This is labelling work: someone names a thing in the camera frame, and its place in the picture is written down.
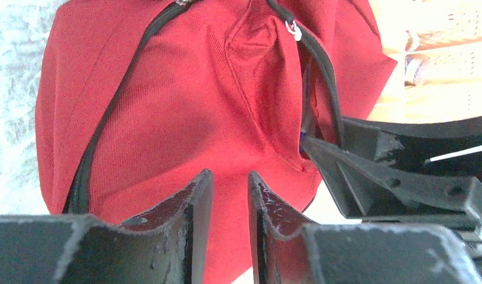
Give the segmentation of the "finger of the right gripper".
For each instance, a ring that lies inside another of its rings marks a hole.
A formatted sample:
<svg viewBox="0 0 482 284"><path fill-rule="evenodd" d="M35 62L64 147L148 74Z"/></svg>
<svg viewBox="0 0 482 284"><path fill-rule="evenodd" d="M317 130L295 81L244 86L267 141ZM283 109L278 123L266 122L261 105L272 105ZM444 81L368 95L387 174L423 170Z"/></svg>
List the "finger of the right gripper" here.
<svg viewBox="0 0 482 284"><path fill-rule="evenodd" d="M482 229L482 183L476 177L392 169L312 137L304 138L302 146L348 219Z"/></svg>
<svg viewBox="0 0 482 284"><path fill-rule="evenodd" d="M482 116L429 124L344 118L345 148L382 166L438 176L482 177L482 151L429 162L482 145Z"/></svg>

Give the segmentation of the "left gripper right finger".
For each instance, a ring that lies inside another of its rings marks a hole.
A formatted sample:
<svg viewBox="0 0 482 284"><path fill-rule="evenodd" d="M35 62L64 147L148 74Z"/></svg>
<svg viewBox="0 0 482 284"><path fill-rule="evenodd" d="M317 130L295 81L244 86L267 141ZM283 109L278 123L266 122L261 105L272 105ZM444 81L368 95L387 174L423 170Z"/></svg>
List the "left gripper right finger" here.
<svg viewBox="0 0 482 284"><path fill-rule="evenodd" d="M432 224L318 224L248 175L255 283L482 283L462 242Z"/></svg>

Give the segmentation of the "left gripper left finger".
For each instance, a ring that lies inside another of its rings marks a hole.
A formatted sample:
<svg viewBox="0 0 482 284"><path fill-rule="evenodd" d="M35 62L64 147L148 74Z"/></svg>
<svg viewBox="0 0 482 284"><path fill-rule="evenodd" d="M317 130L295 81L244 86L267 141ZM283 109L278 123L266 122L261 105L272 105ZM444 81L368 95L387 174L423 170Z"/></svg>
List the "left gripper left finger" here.
<svg viewBox="0 0 482 284"><path fill-rule="evenodd" d="M213 176L120 225L93 215L0 215L0 283L202 283Z"/></svg>

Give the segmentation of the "red backpack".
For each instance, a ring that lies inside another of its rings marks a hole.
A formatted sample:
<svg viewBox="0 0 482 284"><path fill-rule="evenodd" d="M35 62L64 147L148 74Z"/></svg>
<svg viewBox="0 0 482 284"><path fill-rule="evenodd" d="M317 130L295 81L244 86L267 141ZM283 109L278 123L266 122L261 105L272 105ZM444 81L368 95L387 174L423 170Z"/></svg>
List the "red backpack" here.
<svg viewBox="0 0 482 284"><path fill-rule="evenodd" d="M45 47L35 108L38 173L60 214L111 99L92 159L88 212L119 223L213 173L205 283L251 267L247 177L297 209L321 176L299 149L303 99L336 142L318 63L265 1L199 1L152 33L167 1L68 1Z"/></svg>

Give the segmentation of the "blue cap marker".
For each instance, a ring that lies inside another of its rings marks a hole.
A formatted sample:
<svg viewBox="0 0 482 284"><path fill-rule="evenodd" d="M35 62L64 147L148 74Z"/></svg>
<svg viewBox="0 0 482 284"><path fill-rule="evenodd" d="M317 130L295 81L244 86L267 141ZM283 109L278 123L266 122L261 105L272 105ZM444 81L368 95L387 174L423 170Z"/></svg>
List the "blue cap marker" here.
<svg viewBox="0 0 482 284"><path fill-rule="evenodd" d="M302 145L303 145L303 141L304 141L305 136L306 136L306 132L301 131L300 136L299 136L299 152L300 153L302 153L304 151Z"/></svg>

